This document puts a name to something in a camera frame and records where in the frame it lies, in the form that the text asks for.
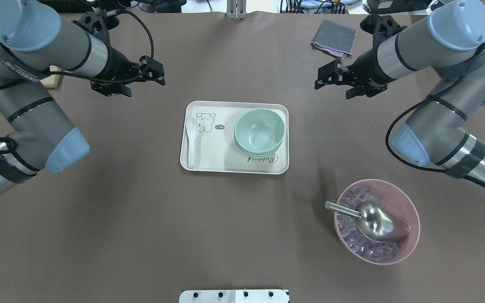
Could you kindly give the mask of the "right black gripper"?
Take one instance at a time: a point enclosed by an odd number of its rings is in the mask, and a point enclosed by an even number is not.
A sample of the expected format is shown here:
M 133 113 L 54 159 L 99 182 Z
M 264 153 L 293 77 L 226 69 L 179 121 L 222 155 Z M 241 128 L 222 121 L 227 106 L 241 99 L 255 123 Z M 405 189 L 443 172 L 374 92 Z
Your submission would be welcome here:
M 372 34 L 371 50 L 359 56 L 352 65 L 347 66 L 346 72 L 342 71 L 343 65 L 338 59 L 320 67 L 314 84 L 315 90 L 325 85 L 342 84 L 352 86 L 345 92 L 346 99 L 356 96 L 373 97 L 387 90 L 387 85 L 395 81 L 385 73 L 384 68 L 378 63 L 377 53 L 379 46 L 406 29 L 406 26 L 399 25 L 389 15 L 372 14 L 361 21 L 360 28 Z

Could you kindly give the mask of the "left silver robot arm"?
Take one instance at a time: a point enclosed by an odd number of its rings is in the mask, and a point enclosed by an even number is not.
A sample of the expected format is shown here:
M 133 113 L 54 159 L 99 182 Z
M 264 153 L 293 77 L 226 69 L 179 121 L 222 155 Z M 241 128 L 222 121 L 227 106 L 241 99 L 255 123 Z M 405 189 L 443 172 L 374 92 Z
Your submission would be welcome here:
M 91 82 L 104 96 L 131 96 L 127 84 L 164 85 L 163 65 L 143 56 L 136 63 L 110 46 L 118 15 L 109 1 L 89 5 L 79 21 L 62 18 L 36 0 L 0 0 L 0 113 L 13 132 L 0 137 L 0 194 L 44 168 L 59 173 L 89 153 L 79 129 L 41 80 L 61 75 Z

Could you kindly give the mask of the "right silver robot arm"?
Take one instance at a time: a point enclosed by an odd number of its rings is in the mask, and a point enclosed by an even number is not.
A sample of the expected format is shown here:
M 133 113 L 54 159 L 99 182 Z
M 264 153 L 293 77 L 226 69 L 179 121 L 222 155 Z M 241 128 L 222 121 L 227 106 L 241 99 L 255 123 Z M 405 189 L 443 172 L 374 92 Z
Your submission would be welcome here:
M 453 0 L 406 27 L 392 16 L 367 16 L 361 29 L 373 36 L 371 50 L 350 66 L 335 60 L 318 69 L 315 88 L 349 85 L 346 98 L 372 97 L 387 85 L 431 67 L 440 81 L 406 111 L 408 119 L 385 138 L 394 157 L 485 188 L 485 142 L 463 129 L 485 106 L 485 5 Z

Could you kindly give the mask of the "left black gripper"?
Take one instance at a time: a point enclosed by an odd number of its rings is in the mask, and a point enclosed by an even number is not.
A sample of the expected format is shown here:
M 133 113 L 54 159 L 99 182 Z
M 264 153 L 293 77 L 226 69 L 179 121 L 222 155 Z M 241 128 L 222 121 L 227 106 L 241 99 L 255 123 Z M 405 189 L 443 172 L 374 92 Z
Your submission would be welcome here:
M 126 84 L 135 81 L 155 81 L 162 86 L 165 85 L 164 67 L 160 62 L 154 60 L 152 55 L 143 56 L 138 63 L 133 63 L 111 46 L 109 30 L 119 25 L 117 16 L 122 14 L 135 18 L 146 31 L 149 42 L 152 43 L 152 35 L 145 23 L 133 12 L 126 9 L 89 11 L 78 22 L 82 29 L 98 38 L 106 46 L 107 61 L 105 67 L 98 75 L 86 76 L 86 79 L 91 82 L 92 90 L 104 96 L 123 94 L 130 97 L 131 90 Z

